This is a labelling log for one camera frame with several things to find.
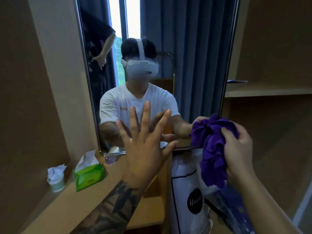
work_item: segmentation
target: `white vr headset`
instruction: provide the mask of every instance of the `white vr headset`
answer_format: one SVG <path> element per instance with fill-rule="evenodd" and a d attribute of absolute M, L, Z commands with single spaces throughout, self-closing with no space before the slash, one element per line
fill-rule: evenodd
<path fill-rule="evenodd" d="M 152 61 L 151 59 L 146 59 L 144 54 L 144 47 L 142 39 L 137 39 L 138 51 L 139 51 L 139 60 L 128 60 L 125 61 L 121 59 L 121 64 L 124 66 L 127 75 L 130 78 L 144 76 L 146 78 L 156 77 L 158 74 L 159 65 L 157 62 Z"/>

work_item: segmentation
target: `headset strap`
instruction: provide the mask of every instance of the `headset strap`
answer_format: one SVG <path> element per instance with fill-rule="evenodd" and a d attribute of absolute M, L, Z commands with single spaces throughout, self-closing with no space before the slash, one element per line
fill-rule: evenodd
<path fill-rule="evenodd" d="M 145 60 L 144 47 L 143 47 L 142 39 L 137 39 L 137 43 L 138 43 L 138 52 L 140 55 L 140 61 Z"/>

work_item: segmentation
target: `green tissue pack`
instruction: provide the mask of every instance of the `green tissue pack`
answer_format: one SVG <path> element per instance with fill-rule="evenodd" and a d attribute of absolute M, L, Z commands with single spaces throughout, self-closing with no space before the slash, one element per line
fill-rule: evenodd
<path fill-rule="evenodd" d="M 105 168 L 101 164 L 95 164 L 83 168 L 75 173 L 76 192 L 81 191 L 105 177 Z"/>

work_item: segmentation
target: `black circular label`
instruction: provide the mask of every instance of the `black circular label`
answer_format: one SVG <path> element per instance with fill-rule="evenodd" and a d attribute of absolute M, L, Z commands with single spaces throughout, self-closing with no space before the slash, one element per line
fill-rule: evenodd
<path fill-rule="evenodd" d="M 193 190 L 188 197 L 188 209 L 193 214 L 198 214 L 202 209 L 202 195 L 199 188 Z"/>

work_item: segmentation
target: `purple cloth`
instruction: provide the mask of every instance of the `purple cloth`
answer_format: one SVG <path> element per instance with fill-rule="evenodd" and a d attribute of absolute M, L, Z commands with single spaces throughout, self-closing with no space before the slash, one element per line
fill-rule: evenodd
<path fill-rule="evenodd" d="M 236 138 L 239 137 L 236 125 L 226 118 L 221 118 L 213 114 L 209 119 L 193 124 L 191 146 L 203 148 L 202 161 L 202 180 L 206 186 L 216 185 L 220 189 L 225 187 L 227 180 L 227 163 L 224 157 L 225 138 L 221 128 L 230 130 Z"/>

